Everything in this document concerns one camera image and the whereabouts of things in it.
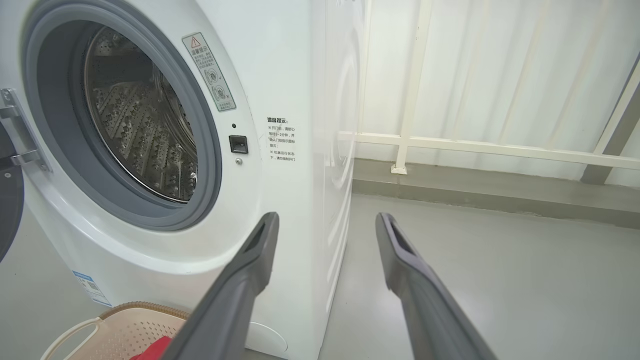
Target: door hinge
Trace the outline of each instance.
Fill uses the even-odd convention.
[[[4,108],[0,108],[0,122],[9,134],[16,151],[11,156],[0,158],[0,171],[32,162],[43,171],[51,171],[32,129],[25,120],[15,90],[2,89],[0,94],[4,101]]]

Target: white wall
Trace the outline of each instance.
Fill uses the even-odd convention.
[[[525,60],[542,0],[493,0],[484,35],[482,0],[431,0],[429,36],[412,136],[496,142]],[[507,143],[544,146],[596,27],[600,0],[552,0]],[[419,0],[372,0],[361,132],[399,134]],[[640,51],[640,2],[612,0],[604,30],[556,148],[591,152]],[[473,60],[474,44],[481,50]],[[470,64],[475,76],[467,81]],[[464,107],[460,99],[468,82]],[[634,136],[640,142],[640,134]],[[394,161],[397,146],[358,144],[357,156]],[[627,156],[640,157],[640,146]],[[585,165],[492,154],[409,148],[407,162],[579,179]],[[638,184],[640,172],[615,171],[610,183]]]

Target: stainless steel drum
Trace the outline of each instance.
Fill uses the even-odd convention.
[[[87,48],[84,93],[104,145],[129,175],[157,196],[189,201],[198,173],[193,132],[151,59],[102,28]]]

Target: gray floor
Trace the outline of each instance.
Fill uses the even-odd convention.
[[[640,358],[640,231],[354,195],[320,359],[412,359],[399,300],[383,280],[380,211],[396,217],[499,359]],[[22,241],[0,265],[3,359],[37,359],[104,309],[43,236],[27,214]]]

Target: barcode sticker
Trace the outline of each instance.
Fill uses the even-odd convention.
[[[93,281],[93,279],[90,276],[87,276],[85,274],[80,274],[79,272],[76,272],[76,271],[74,271],[74,275],[76,276],[76,279],[78,279],[78,282],[80,282],[80,284],[83,286],[87,295],[89,295],[89,297],[93,301],[102,305],[113,307],[109,302],[109,300],[107,300],[107,298],[104,296],[102,291],[100,291],[100,288],[98,288],[95,281]]]

